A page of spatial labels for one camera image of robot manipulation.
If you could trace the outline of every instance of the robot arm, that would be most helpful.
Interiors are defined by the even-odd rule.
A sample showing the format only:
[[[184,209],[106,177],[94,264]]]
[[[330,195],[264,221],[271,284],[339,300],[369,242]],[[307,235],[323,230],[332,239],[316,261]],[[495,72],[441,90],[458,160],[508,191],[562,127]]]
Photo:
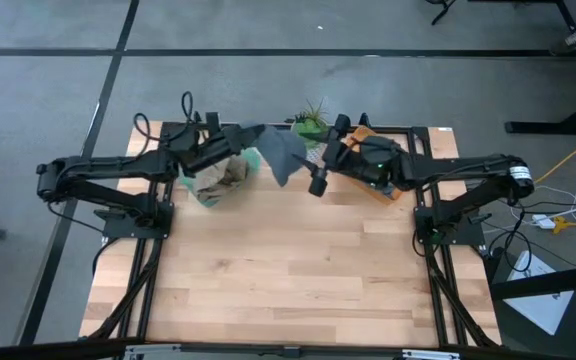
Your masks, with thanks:
[[[425,191],[445,180],[484,180],[481,185],[454,200],[440,200],[432,207],[415,209],[417,236],[429,243],[443,243],[446,235],[454,231],[464,215],[492,201],[505,198],[509,205],[514,205],[534,191],[528,166],[518,157],[492,155],[433,159],[425,155],[411,155],[395,141],[381,136],[369,136],[359,143],[353,143],[351,139],[346,143],[343,139],[349,128],[350,119],[339,115],[334,127],[324,137],[312,137],[326,143],[327,147],[322,155],[323,167],[300,159],[311,172],[311,194],[324,194],[328,171],[358,179],[376,189],[392,184],[402,191]],[[359,151],[353,151],[355,146],[359,146]]]
[[[167,125],[162,129],[159,148],[135,157],[71,156],[39,165],[37,195],[49,204],[79,199],[107,206],[108,210],[95,211],[106,221],[105,236],[162,237],[169,233],[171,203],[158,201],[154,190],[133,195],[91,180],[143,178],[153,183],[167,183],[179,176],[179,168],[185,176],[193,177],[250,147],[265,129],[265,125],[246,129],[231,125],[219,130],[217,124],[200,143],[198,124]]]

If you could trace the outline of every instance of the white label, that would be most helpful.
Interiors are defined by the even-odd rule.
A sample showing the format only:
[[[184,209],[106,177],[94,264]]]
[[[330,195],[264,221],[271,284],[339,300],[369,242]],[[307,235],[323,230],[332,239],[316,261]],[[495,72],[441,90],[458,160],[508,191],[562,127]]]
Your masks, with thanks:
[[[530,170],[528,170],[525,166],[513,166],[510,168],[510,176],[512,176],[515,180],[519,179],[529,179],[532,180],[532,176],[530,176]]]

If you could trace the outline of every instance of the green plant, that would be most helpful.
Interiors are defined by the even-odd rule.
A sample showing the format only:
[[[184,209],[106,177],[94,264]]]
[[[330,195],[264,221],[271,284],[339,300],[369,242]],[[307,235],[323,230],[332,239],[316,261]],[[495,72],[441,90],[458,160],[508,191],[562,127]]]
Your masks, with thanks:
[[[323,117],[325,111],[321,109],[322,103],[323,100],[319,103],[319,106],[315,108],[310,101],[308,101],[309,108],[295,115],[293,129],[297,134],[319,134],[328,130],[328,126]],[[308,149],[318,146],[316,141],[309,139],[305,139],[304,141]]]

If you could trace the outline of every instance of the wooden tabletop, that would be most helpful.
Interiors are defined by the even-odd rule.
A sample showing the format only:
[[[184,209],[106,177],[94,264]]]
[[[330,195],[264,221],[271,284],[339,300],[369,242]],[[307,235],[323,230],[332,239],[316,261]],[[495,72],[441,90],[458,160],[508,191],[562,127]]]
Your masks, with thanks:
[[[161,123],[152,129],[156,136]],[[436,158],[458,156],[452,129],[429,132]],[[392,138],[407,148],[403,135]],[[133,131],[128,154],[143,141]],[[437,346],[425,261],[411,247],[414,194],[387,206],[341,175],[328,176],[322,198],[308,193],[309,184],[302,169],[280,188],[262,162],[258,174],[212,208],[178,185],[147,340]],[[130,193],[147,187],[134,179],[118,185]],[[461,181],[439,188],[443,199],[466,190]],[[124,295],[135,243],[120,240],[100,257],[81,335],[96,330]],[[481,259],[469,247],[451,251],[461,300],[500,343]],[[140,304],[139,298],[129,334],[136,332]],[[443,305],[456,343],[445,299]]]

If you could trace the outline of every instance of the black cable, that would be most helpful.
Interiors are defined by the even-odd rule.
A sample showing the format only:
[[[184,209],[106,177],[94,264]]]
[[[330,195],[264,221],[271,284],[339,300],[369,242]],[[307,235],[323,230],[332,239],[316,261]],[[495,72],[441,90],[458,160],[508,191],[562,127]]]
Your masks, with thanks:
[[[508,205],[508,204],[506,204],[506,202],[503,201],[503,200],[497,199],[497,201],[500,201],[501,203],[503,203],[503,204],[505,204],[505,205]],[[540,202],[536,202],[536,203],[531,204],[531,205],[525,205],[525,206],[524,206],[524,209],[530,209],[530,208],[533,208],[533,207],[535,207],[535,206],[539,206],[539,205],[541,205],[541,204],[561,205],[561,206],[576,206],[576,204],[573,204],[573,203],[562,203],[562,202],[555,202],[555,201],[540,201]],[[518,207],[517,205],[514,205],[514,206],[512,206],[512,207],[514,207],[515,209],[519,209],[519,208],[520,208],[520,207]]]
[[[526,214],[542,214],[542,215],[553,215],[553,214],[559,214],[562,213],[561,210],[559,211],[526,211]]]
[[[117,240],[119,240],[119,238],[108,239],[106,244],[97,251],[97,253],[95,254],[95,258],[92,260],[92,276],[95,276],[95,272],[97,271],[97,261],[99,260],[99,256],[101,256],[101,253],[103,253],[104,250],[106,250],[110,245],[114,244]]]
[[[83,226],[85,226],[85,227],[87,227],[87,228],[89,228],[89,229],[91,229],[91,230],[98,231],[98,232],[100,232],[100,233],[103,235],[103,233],[104,233],[103,230],[101,230],[101,229],[99,229],[99,228],[96,228],[96,227],[94,227],[94,226],[92,226],[92,225],[90,225],[90,224],[86,224],[86,223],[83,222],[83,221],[79,221],[79,220],[77,220],[77,219],[73,219],[73,218],[71,218],[71,217],[69,217],[69,216],[66,216],[66,215],[63,215],[63,214],[60,214],[60,213],[56,212],[56,211],[52,208],[52,206],[51,206],[52,204],[51,204],[51,203],[48,203],[48,204],[46,204],[46,205],[48,205],[48,211],[50,211],[51,213],[59,216],[60,218],[63,218],[63,219],[66,219],[66,220],[70,220],[70,221],[72,221],[72,222],[74,222],[74,223],[77,223],[77,224],[79,224],[79,225],[83,225]]]
[[[499,226],[497,226],[497,225],[493,225],[493,224],[491,224],[491,223],[489,223],[489,222],[486,222],[486,221],[484,221],[483,223],[484,223],[484,224],[486,224],[486,225],[488,225],[488,226],[490,226],[490,227],[492,227],[492,228],[495,228],[495,229],[499,229],[499,230],[501,230],[501,231],[505,231],[505,232],[508,232],[508,231],[509,231],[509,230],[507,230],[507,229],[504,229],[504,228],[502,228],[502,227],[499,227]],[[552,256],[554,256],[554,257],[556,257],[557,259],[559,259],[559,260],[561,260],[561,261],[565,262],[565,263],[566,263],[566,264],[568,264],[568,265],[571,265],[571,266],[574,266],[574,267],[576,267],[576,264],[575,264],[575,263],[573,263],[573,262],[570,262],[570,261],[568,261],[568,260],[564,259],[563,257],[561,257],[561,256],[559,256],[559,255],[557,255],[557,254],[555,254],[554,252],[552,252],[552,251],[550,251],[550,250],[546,249],[545,247],[543,247],[543,246],[541,246],[541,245],[537,244],[537,243],[536,243],[536,242],[534,242],[534,241],[530,241],[530,240],[528,240],[528,237],[526,237],[526,235],[524,235],[522,232],[520,232],[520,231],[517,231],[517,234],[518,234],[518,235],[520,234],[520,236],[523,236],[523,237],[524,237],[524,239],[525,239],[525,241],[526,241],[526,242],[529,242],[531,245],[533,245],[533,246],[536,246],[536,247],[538,247],[538,248],[542,249],[543,251],[545,251],[545,252],[549,253],[550,255],[552,255]]]
[[[507,230],[507,229],[501,229],[503,230],[503,232],[499,235],[497,235],[497,237],[495,237],[492,242],[490,243],[489,247],[488,247],[488,256],[492,257],[492,249],[494,249],[494,245],[495,243],[501,239],[502,236],[507,235],[506,239],[504,240],[504,246],[503,246],[503,250],[504,250],[504,259],[506,260],[506,264],[508,264],[508,266],[517,271],[517,272],[526,272],[528,269],[530,269],[530,264],[532,263],[532,247],[531,247],[531,242],[528,241],[528,238],[526,237],[526,235],[524,235],[523,233],[519,232],[519,227],[521,226],[521,224],[523,223],[524,217],[526,216],[526,212],[523,210],[522,207],[522,211],[519,214],[519,220],[517,220],[517,222],[515,223],[515,226],[512,228],[512,230]],[[526,264],[526,267],[524,267],[523,269],[517,269],[511,262],[510,262],[510,258],[508,257],[508,249],[510,248],[510,245],[512,244],[512,242],[514,241],[515,237],[519,237],[521,240],[523,240],[526,243],[526,247],[528,247],[528,263]]]
[[[346,147],[346,150],[344,150],[344,152],[341,153],[341,156],[339,157],[339,160],[337,160],[338,163],[341,163],[342,161],[344,161],[344,160],[346,159],[346,157],[348,156],[348,154],[350,153],[350,151],[352,150],[352,148],[355,147],[355,145],[363,143],[362,141],[359,141],[359,140],[355,139],[354,137],[352,137],[352,138],[350,139],[350,141],[352,141],[352,142],[350,143],[350,145],[348,145],[348,146]]]
[[[491,161],[486,161],[486,162],[482,162],[479,164],[471,164],[471,165],[466,165],[466,166],[462,166],[460,168],[457,168],[455,170],[449,171],[443,175],[439,175],[439,176],[432,176],[435,177],[435,179],[428,183],[428,185],[426,185],[425,188],[422,189],[423,192],[426,192],[428,190],[430,190],[430,188],[432,188],[433,186],[437,185],[438,182],[440,182],[442,179],[446,178],[447,176],[453,175],[453,174],[457,174],[466,170],[470,170],[470,169],[474,169],[474,168],[478,168],[478,167],[482,167],[482,166],[492,166],[492,165],[497,165],[497,164],[501,164],[501,163],[505,163],[508,162],[509,159],[507,158],[502,158],[502,159],[497,159],[497,160],[491,160]]]
[[[419,257],[426,257],[426,256],[431,256],[431,255],[435,255],[435,253],[437,252],[437,249],[439,249],[439,245],[436,245],[433,249],[432,249],[432,253],[431,254],[422,254],[417,250],[417,246],[415,245],[415,240],[417,240],[417,230],[415,230],[412,233],[412,250],[415,252],[415,254],[417,254],[417,256]]]
[[[171,141],[171,140],[177,139],[178,137],[183,135],[184,132],[186,132],[186,130],[188,129],[188,124],[196,123],[196,121],[194,121],[192,119],[192,116],[191,116],[193,106],[194,106],[194,100],[192,97],[192,93],[190,91],[184,92],[183,95],[181,95],[181,110],[183,111],[184,115],[186,116],[186,126],[184,126],[184,128],[181,129],[175,135],[168,137],[164,140]],[[146,130],[147,131],[143,131],[141,129],[141,127],[139,126],[139,122],[137,121],[137,120],[139,120],[139,118],[142,118],[143,122],[146,124]],[[153,141],[161,141],[162,140],[161,138],[150,135],[150,120],[148,120],[148,117],[145,114],[136,113],[135,116],[133,116],[133,118],[132,118],[132,125],[146,139],[153,140]]]
[[[135,118],[132,119],[133,126],[135,126]],[[146,131],[150,135],[150,122],[146,122]],[[146,136],[146,141],[144,142],[144,146],[141,148],[141,151],[135,156],[135,160],[139,159],[143,154],[146,153],[146,149],[148,148],[148,144],[150,143],[150,138]]]

